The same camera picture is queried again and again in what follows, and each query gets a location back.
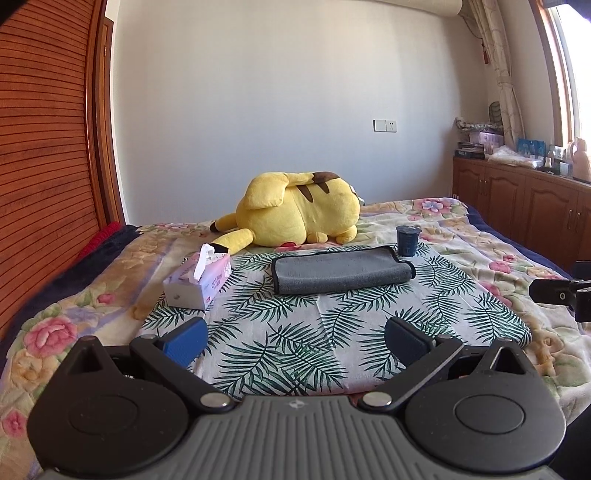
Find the purple and grey towel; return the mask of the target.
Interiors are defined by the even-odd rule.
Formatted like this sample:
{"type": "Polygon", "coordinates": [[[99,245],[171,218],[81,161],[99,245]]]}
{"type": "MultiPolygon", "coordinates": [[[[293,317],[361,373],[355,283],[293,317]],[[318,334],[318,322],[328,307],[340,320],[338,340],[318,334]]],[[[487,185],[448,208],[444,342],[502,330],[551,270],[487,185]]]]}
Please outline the purple and grey towel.
{"type": "Polygon", "coordinates": [[[271,276],[277,295],[312,295],[403,284],[416,270],[393,247],[380,246],[279,257],[271,263],[271,276]]]}

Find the wooden low cabinet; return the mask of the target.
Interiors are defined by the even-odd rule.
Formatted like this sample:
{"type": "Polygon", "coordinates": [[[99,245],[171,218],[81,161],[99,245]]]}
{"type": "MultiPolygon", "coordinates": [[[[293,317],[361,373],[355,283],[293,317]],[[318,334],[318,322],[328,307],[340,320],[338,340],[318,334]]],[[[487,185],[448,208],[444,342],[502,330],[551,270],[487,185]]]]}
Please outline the wooden low cabinet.
{"type": "Polygon", "coordinates": [[[590,186],[538,170],[453,160],[453,194],[497,232],[570,271],[590,258],[590,186]]]}

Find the pink tissue box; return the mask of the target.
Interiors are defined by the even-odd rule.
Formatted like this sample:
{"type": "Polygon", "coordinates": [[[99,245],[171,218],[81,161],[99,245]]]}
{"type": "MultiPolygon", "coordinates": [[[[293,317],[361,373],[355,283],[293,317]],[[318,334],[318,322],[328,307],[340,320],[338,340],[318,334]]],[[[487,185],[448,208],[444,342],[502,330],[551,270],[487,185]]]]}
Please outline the pink tissue box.
{"type": "Polygon", "coordinates": [[[205,310],[231,276],[230,255],[204,244],[163,280],[168,306],[205,310]]]}

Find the floral bed quilt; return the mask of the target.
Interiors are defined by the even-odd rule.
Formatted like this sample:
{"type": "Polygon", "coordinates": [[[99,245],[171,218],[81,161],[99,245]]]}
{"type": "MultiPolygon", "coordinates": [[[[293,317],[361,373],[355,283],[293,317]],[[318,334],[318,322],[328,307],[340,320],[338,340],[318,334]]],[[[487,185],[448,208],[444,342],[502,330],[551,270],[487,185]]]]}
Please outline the floral bed quilt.
{"type": "MultiPolygon", "coordinates": [[[[551,261],[513,242],[484,222],[480,214],[451,198],[379,203],[363,208],[358,248],[392,245],[397,227],[415,224],[426,244],[504,302],[530,329],[527,354],[559,402],[575,420],[590,403],[590,328],[562,306],[534,303],[528,294],[536,279],[557,279],[551,261]]],[[[162,294],[166,276],[212,240],[207,223],[152,224],[78,293],[59,300],[21,327],[1,376],[1,475],[31,479],[40,470],[27,439],[29,413],[75,341],[93,335],[106,345],[134,337],[162,335],[194,316],[169,307],[162,294]]],[[[239,253],[287,254],[287,247],[252,247],[239,253]]]]}

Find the palm leaf print cloth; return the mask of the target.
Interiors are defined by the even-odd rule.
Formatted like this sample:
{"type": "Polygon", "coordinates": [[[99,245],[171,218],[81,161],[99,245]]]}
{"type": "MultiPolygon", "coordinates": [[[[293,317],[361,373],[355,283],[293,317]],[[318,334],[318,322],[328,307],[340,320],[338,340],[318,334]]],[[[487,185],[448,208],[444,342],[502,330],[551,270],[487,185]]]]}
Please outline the palm leaf print cloth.
{"type": "Polygon", "coordinates": [[[500,299],[433,248],[420,244],[414,279],[329,295],[273,291],[272,252],[231,261],[231,276],[201,312],[208,342],[190,364],[229,396],[338,394],[369,390],[404,364],[385,343],[398,316],[423,333],[488,346],[506,337],[525,346],[529,327],[500,299]]]}

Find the pink figurine on sill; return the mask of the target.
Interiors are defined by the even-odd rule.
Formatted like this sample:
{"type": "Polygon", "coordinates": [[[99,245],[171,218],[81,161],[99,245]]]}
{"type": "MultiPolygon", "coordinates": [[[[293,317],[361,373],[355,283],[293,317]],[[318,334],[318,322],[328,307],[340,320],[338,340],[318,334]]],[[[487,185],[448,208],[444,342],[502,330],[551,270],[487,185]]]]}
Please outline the pink figurine on sill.
{"type": "Polygon", "coordinates": [[[587,154],[587,145],[584,139],[577,138],[571,145],[571,158],[573,164],[573,178],[590,184],[591,163],[587,154]]]}

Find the dark blue blanket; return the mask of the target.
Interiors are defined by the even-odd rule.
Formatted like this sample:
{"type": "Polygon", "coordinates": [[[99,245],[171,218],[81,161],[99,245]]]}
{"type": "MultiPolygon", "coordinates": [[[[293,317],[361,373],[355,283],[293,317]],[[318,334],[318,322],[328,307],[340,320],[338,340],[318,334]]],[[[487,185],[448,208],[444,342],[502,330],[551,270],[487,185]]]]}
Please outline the dark blue blanket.
{"type": "Polygon", "coordinates": [[[87,287],[138,236],[136,226],[122,225],[122,229],[105,241],[97,250],[78,263],[74,262],[28,300],[17,312],[7,333],[1,340],[1,366],[5,365],[8,350],[28,319],[49,305],[87,287]]]}

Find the dark blue cup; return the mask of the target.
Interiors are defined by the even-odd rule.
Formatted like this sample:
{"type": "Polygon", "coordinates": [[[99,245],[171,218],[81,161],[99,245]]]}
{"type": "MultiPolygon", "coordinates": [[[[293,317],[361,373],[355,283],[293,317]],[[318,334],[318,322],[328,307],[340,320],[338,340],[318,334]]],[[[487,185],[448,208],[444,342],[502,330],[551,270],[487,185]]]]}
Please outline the dark blue cup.
{"type": "Polygon", "coordinates": [[[416,225],[398,226],[398,254],[402,257],[414,257],[418,251],[418,243],[421,233],[422,229],[416,225]]]}

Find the plastic bag on cabinet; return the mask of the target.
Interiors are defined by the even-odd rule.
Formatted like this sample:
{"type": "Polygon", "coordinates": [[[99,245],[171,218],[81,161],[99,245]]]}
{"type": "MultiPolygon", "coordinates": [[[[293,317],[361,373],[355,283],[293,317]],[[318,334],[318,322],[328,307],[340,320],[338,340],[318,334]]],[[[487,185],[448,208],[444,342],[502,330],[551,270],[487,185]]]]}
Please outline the plastic bag on cabinet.
{"type": "Polygon", "coordinates": [[[487,161],[534,170],[541,168],[544,164],[544,160],[522,156],[506,145],[496,148],[493,153],[487,157],[487,161]]]}

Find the red cloth by headboard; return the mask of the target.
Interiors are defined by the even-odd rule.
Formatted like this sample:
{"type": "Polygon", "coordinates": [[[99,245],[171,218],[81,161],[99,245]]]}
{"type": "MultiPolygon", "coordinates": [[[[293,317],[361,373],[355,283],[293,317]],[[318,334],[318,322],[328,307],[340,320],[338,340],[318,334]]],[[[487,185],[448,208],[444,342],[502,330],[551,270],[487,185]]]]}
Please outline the red cloth by headboard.
{"type": "Polygon", "coordinates": [[[75,258],[74,262],[78,263],[95,250],[97,250],[105,241],[107,241],[111,236],[115,233],[119,232],[122,229],[122,224],[119,222],[111,222],[98,231],[90,240],[89,242],[82,248],[79,252],[77,257],[75,258]]]}

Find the stack of boxes on cabinet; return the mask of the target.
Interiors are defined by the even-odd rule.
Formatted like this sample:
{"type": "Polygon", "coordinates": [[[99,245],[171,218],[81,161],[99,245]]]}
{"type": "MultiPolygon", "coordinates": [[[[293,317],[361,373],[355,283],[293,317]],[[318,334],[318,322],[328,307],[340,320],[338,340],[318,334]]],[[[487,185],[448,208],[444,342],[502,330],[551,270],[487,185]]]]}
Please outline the stack of boxes on cabinet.
{"type": "Polygon", "coordinates": [[[464,159],[486,160],[505,144],[504,129],[498,123],[472,123],[463,117],[455,119],[459,141],[455,156],[464,159]]]}

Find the yellow Pikachu plush toy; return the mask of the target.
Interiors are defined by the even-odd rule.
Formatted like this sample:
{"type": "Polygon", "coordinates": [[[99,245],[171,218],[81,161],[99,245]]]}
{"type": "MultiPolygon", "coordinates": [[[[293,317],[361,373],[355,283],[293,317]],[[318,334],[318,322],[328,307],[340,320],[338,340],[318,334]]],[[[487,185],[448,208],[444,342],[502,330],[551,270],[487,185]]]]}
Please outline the yellow Pikachu plush toy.
{"type": "Polygon", "coordinates": [[[339,245],[358,234],[360,197],[332,172],[266,172],[250,181],[235,212],[211,224],[217,252],[235,255],[250,245],[339,245]]]}

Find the wooden slatted headboard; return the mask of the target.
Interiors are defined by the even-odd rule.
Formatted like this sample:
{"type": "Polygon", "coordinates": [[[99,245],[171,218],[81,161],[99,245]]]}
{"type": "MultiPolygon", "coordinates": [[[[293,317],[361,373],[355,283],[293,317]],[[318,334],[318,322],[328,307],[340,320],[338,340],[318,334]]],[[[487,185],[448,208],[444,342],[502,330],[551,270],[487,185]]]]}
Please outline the wooden slatted headboard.
{"type": "Polygon", "coordinates": [[[1,4],[1,331],[123,218],[100,157],[104,1],[1,4]]]}

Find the patterned beige curtain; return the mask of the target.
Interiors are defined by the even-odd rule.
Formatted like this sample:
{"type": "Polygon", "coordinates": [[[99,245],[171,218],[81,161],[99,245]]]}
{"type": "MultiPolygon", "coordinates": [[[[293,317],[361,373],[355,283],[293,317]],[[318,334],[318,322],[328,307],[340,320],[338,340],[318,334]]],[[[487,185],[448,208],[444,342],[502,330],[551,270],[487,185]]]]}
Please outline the patterned beige curtain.
{"type": "Polygon", "coordinates": [[[511,52],[497,0],[470,0],[470,8],[495,71],[505,144],[516,149],[524,137],[522,113],[511,73],[511,52]]]}

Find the white wall switch socket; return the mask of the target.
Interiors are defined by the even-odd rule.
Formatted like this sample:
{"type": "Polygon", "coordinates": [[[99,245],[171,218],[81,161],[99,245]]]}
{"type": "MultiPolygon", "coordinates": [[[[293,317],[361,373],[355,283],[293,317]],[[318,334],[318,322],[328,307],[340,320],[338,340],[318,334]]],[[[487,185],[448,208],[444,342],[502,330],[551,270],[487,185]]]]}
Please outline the white wall switch socket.
{"type": "Polygon", "coordinates": [[[375,119],[373,121],[374,131],[376,133],[397,133],[398,123],[396,120],[375,119]]]}

